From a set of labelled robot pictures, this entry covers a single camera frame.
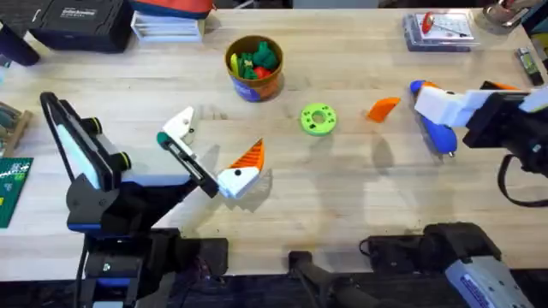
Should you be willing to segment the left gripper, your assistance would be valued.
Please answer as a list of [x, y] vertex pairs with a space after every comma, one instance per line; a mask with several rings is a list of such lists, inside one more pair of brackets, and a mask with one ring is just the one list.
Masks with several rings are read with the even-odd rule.
[[114, 145], [102, 135], [100, 121], [86, 118], [91, 126], [90, 136], [98, 141], [97, 151], [105, 150], [102, 160], [106, 170], [89, 163], [83, 173], [96, 188], [105, 191], [117, 188], [123, 182], [142, 186], [171, 186], [193, 182], [210, 197], [218, 191], [225, 198], [239, 199], [259, 179], [265, 162], [264, 141], [259, 139], [241, 157], [217, 175], [217, 179], [203, 167], [190, 148], [195, 137], [194, 108], [187, 107], [168, 120], [157, 134], [159, 154], [139, 154], [130, 158], [125, 152], [114, 152]]

